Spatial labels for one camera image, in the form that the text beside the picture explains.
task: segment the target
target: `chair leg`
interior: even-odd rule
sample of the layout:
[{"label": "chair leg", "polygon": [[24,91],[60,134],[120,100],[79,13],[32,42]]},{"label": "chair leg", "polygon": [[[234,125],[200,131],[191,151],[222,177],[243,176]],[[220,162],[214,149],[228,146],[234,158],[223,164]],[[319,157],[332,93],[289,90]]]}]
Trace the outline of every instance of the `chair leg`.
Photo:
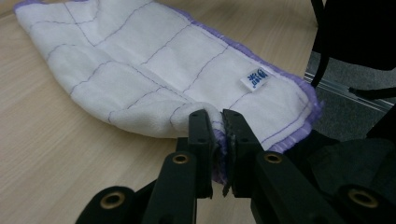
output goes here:
[{"label": "chair leg", "polygon": [[317,87],[317,85],[323,78],[324,72],[326,71],[327,64],[329,63],[329,60],[330,60],[329,55],[327,55],[326,53],[320,54],[320,62],[319,62],[318,70],[314,76],[314,79],[311,82],[311,86],[313,86],[314,88]]},{"label": "chair leg", "polygon": [[369,91],[356,90],[354,88],[349,88],[349,92],[351,92],[357,96],[360,96],[362,98],[368,99],[368,100],[396,97],[396,87],[381,89],[381,90],[369,90]]}]

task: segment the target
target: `towel label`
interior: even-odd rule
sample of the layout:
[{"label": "towel label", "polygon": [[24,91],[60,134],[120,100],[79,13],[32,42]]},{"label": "towel label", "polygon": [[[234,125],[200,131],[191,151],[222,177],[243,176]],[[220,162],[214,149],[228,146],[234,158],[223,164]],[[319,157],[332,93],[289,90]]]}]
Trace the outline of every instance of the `towel label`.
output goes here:
[{"label": "towel label", "polygon": [[251,91],[257,90],[259,87],[264,85],[270,76],[264,73],[261,68],[254,69],[249,72],[247,76],[242,77],[240,80],[245,84]]}]

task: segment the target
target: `table surface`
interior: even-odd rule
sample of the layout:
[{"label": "table surface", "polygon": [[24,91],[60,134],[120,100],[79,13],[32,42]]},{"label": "table surface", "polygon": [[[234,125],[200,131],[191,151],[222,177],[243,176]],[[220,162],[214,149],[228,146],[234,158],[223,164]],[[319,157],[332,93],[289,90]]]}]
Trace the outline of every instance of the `table surface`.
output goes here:
[{"label": "table surface", "polygon": [[[307,0],[162,0],[302,77],[317,31]],[[175,139],[127,133],[72,102],[12,13],[0,17],[0,223],[74,223],[94,194],[156,179]],[[197,223],[254,223],[249,199],[198,201]]]}]

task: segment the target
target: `screw hole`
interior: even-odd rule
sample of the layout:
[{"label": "screw hole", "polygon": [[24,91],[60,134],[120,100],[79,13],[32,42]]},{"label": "screw hole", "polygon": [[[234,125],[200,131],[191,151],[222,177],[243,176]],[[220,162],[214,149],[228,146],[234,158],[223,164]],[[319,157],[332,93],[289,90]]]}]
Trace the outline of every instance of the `screw hole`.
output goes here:
[{"label": "screw hole", "polygon": [[125,194],[120,191],[108,193],[100,201],[100,205],[104,209],[113,209],[123,204],[125,201]]}]

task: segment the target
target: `white towel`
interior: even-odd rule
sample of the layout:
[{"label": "white towel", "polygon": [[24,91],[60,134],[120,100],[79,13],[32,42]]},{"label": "white towel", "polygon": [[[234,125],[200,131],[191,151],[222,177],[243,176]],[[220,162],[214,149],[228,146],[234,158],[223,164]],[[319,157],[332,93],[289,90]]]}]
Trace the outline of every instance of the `white towel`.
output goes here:
[{"label": "white towel", "polygon": [[[244,115],[265,150],[283,152],[319,117],[315,91],[302,79],[155,1],[28,0],[15,12],[70,97],[128,132],[187,136],[189,114],[205,109],[221,144],[227,108]],[[251,91],[240,79],[257,69],[270,78]]]}]

